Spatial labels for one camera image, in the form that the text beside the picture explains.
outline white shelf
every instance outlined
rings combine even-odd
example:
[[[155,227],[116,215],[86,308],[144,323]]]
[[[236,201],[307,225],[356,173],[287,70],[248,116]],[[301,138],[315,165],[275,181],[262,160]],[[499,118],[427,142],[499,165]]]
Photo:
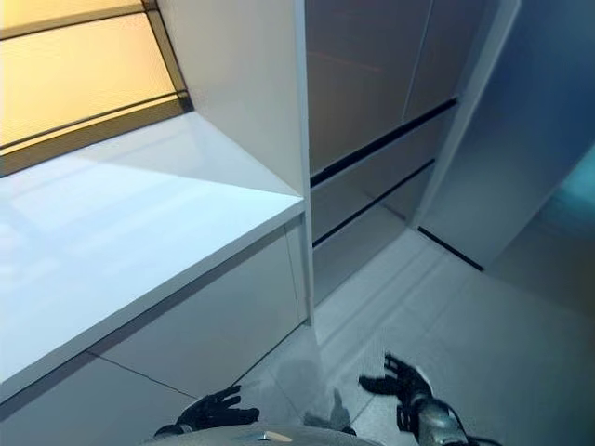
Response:
[[[304,211],[197,113],[3,180],[0,401]]]

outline glossy surface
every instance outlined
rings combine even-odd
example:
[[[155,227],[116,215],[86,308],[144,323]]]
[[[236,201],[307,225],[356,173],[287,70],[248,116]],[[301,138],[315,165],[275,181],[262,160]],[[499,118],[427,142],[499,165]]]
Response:
[[[197,113],[3,180],[2,397],[298,215]]]
[[[461,84],[489,0],[434,0],[404,121],[463,93]]]
[[[243,402],[263,422],[350,422],[363,439],[415,446],[396,426],[396,400],[357,384],[383,373],[389,350],[421,367],[470,433],[505,445],[595,439],[593,319],[480,273],[416,232],[349,277],[315,316],[314,329],[296,331],[242,380]]]
[[[145,14],[8,39],[0,60],[3,145],[174,91]]]
[[[314,240],[430,161],[440,149],[452,111],[391,142],[312,190]]]
[[[306,1],[311,174],[401,124],[429,9],[430,0]]]

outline black robotic finger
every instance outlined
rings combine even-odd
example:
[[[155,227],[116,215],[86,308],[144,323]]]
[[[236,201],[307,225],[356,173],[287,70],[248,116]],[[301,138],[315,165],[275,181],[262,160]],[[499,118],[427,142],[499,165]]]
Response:
[[[402,385],[392,376],[385,376],[384,378],[372,378],[369,376],[360,376],[360,386],[370,393],[376,395],[393,395],[397,396],[401,390]]]
[[[398,358],[395,358],[390,353],[384,355],[384,368],[395,374],[399,374],[407,370],[415,370],[409,364],[399,360]]]
[[[232,407],[232,405],[237,404],[241,400],[242,400],[242,397],[240,397],[239,395],[236,395],[235,397],[229,398],[227,400],[223,400],[221,403],[218,404],[218,407],[227,409],[229,407]]]
[[[260,411],[252,409],[228,409],[209,418],[209,427],[251,425],[258,421]]]
[[[227,397],[229,397],[230,395],[233,395],[234,393],[238,393],[240,391],[240,388],[242,388],[242,387],[241,386],[227,387],[227,388],[221,390],[220,392],[214,393],[213,395],[210,395],[210,396],[215,398],[216,401],[221,402],[224,399],[226,399]]]

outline white cabinet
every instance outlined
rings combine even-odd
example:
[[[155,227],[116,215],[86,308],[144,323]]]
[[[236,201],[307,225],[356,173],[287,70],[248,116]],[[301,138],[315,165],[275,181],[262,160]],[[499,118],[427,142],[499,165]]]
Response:
[[[430,0],[307,0],[311,172],[401,124]]]
[[[291,263],[282,227],[91,350],[196,397],[221,390],[301,322]]]
[[[473,62],[472,48],[489,9],[487,3],[487,0],[434,0],[406,122],[461,93],[457,88],[467,64]]]
[[[2,446],[132,446],[192,399],[83,353],[0,405]]]

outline floor tile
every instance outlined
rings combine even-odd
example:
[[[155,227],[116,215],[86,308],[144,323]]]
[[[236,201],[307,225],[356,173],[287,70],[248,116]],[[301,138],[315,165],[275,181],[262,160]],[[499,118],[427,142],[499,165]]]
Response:
[[[242,401],[238,407],[258,408],[260,422],[274,425],[300,424],[298,413],[265,367],[257,365],[238,384],[242,386]]]

